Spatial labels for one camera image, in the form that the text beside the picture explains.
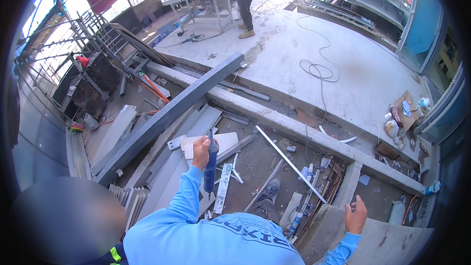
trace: workbench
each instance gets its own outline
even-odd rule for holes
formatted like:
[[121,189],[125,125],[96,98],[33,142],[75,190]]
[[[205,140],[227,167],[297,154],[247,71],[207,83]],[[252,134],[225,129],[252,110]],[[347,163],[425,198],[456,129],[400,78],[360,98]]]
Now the workbench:
[[[183,3],[183,2],[186,3],[186,9],[187,9],[187,11],[189,13],[189,16],[191,17],[191,20],[193,21],[193,23],[195,23],[195,18],[217,18],[218,23],[219,23],[219,27],[221,28],[221,32],[222,32],[224,30],[224,28],[222,27],[222,24],[221,24],[221,18],[230,17],[230,22],[231,23],[233,22],[232,17],[230,16],[231,11],[232,11],[230,0],[212,0],[212,2],[214,4],[214,9],[216,11],[216,14],[215,15],[206,14],[206,15],[201,15],[201,16],[195,16],[195,11],[196,11],[197,7],[200,5],[201,0],[193,0],[193,6],[191,8],[190,8],[190,4],[188,3],[188,0],[162,0],[163,5],[170,5],[170,7],[172,8],[173,13],[175,14],[175,17],[177,18],[177,21],[178,21],[182,31],[183,31],[183,23],[182,23],[182,20],[181,20],[182,18],[180,17],[180,15],[178,15],[178,13],[175,9],[175,6],[180,4],[180,3]],[[219,11],[219,8],[218,8],[218,4],[223,6],[224,9],[226,9],[229,12],[229,15],[221,15],[220,11]]]

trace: white electrical cable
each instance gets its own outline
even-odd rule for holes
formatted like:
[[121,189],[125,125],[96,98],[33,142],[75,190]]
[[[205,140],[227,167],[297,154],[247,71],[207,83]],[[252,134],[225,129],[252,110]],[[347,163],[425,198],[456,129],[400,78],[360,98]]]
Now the white electrical cable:
[[[321,125],[319,125],[319,129],[321,130],[322,133],[324,133],[325,135],[328,135],[328,134],[324,131],[324,129],[322,128]],[[352,137],[352,138],[349,138],[349,139],[345,139],[345,140],[339,140],[339,141],[340,141],[341,143],[346,144],[346,143],[349,143],[349,142],[351,142],[351,141],[354,141],[355,139],[356,139],[356,136],[354,136],[354,137]]]

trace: cardboard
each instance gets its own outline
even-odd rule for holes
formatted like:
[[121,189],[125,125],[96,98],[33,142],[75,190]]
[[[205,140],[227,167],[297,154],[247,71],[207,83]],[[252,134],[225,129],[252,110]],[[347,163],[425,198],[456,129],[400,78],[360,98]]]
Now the cardboard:
[[[411,116],[408,117],[404,115],[402,109],[402,101],[406,101],[410,106]],[[414,105],[414,101],[412,100],[412,96],[410,95],[409,91],[404,92],[396,101],[394,105],[397,106],[397,111],[399,114],[399,118],[401,119],[402,126],[404,127],[405,131],[408,131],[410,127],[414,124],[414,122],[420,119],[420,114],[417,111],[417,108]]]
[[376,148],[380,154],[390,159],[397,159],[399,154],[395,151],[391,146],[389,146],[384,141],[380,143],[380,145]]

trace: concrete floor slab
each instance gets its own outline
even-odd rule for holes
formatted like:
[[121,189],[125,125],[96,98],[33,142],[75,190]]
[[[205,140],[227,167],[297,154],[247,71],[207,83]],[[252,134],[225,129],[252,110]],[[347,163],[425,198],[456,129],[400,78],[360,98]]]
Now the concrete floor slab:
[[[422,96],[430,96],[420,76],[369,38],[329,21],[283,10],[290,1],[253,0],[254,37],[238,39],[241,30],[236,27],[238,21],[234,21],[217,37],[181,45],[177,44],[180,41],[177,37],[168,37],[160,47],[177,45],[155,49],[202,68],[214,67],[232,53],[242,52],[249,65],[239,72],[239,83],[275,99],[297,103],[304,110],[324,109],[323,95],[329,120],[344,121],[351,125],[349,130],[370,140],[377,139],[380,127],[379,138],[394,146],[382,130],[384,115],[406,90],[415,103]],[[300,25],[315,29],[326,38],[301,28],[296,24],[298,20]],[[197,24],[194,28],[196,34],[203,33],[205,38],[218,33],[216,28],[211,29],[211,24]],[[338,82],[323,82],[321,95],[320,80],[300,67],[303,59],[326,66],[333,71],[334,78],[339,77]],[[325,68],[320,70],[323,76],[330,74]],[[407,138],[404,145],[405,158],[418,162],[418,148],[411,150]]]

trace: worker's left hand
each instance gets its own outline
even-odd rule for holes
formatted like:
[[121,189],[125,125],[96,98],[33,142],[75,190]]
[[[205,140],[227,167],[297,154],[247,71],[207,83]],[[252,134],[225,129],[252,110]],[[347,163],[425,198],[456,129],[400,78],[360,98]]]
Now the worker's left hand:
[[208,139],[208,136],[203,136],[193,143],[193,166],[198,169],[203,170],[209,162],[209,152],[208,148],[211,144],[211,140]]

